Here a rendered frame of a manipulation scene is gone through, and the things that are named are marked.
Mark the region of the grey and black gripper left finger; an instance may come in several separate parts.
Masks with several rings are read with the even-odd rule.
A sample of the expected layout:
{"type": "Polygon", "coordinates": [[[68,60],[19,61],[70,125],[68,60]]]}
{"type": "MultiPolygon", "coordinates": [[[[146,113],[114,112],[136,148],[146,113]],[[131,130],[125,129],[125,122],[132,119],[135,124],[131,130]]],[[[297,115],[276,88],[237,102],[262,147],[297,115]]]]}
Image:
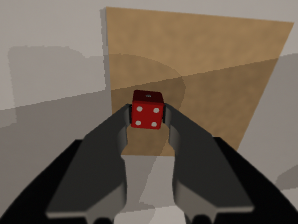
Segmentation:
{"type": "Polygon", "coordinates": [[[93,224],[127,202],[125,161],[132,104],[75,140],[12,202],[0,224],[93,224]],[[126,123],[126,129],[125,129],[126,123]]]}

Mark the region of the tan flat mat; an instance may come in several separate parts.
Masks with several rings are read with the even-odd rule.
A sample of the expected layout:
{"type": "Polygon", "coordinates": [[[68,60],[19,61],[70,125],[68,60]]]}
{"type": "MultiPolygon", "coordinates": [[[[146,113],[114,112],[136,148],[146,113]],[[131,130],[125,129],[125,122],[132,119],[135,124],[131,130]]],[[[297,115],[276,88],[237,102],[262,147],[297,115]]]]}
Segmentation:
{"type": "MultiPolygon", "coordinates": [[[[295,22],[106,7],[112,115],[135,90],[237,151],[295,22]]],[[[175,156],[169,128],[127,127],[121,155],[175,156]]]]}

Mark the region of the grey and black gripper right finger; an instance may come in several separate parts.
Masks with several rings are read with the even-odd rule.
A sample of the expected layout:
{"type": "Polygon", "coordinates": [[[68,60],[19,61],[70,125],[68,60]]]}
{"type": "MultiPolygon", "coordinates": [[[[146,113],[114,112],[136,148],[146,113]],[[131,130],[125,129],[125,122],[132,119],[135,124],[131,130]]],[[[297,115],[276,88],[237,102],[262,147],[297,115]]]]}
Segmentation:
{"type": "Polygon", "coordinates": [[[221,137],[164,104],[175,151],[173,198],[186,224],[201,214],[212,224],[298,224],[297,209],[268,178],[221,137]]]}

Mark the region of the red die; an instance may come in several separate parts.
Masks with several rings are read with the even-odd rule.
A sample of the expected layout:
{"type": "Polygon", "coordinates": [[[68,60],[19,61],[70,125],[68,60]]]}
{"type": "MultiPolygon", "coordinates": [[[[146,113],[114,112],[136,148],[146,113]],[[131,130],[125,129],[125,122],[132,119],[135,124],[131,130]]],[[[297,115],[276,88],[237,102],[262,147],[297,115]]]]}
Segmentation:
{"type": "Polygon", "coordinates": [[[160,129],[164,100],[161,92],[135,90],[132,101],[132,128],[160,129]]]}

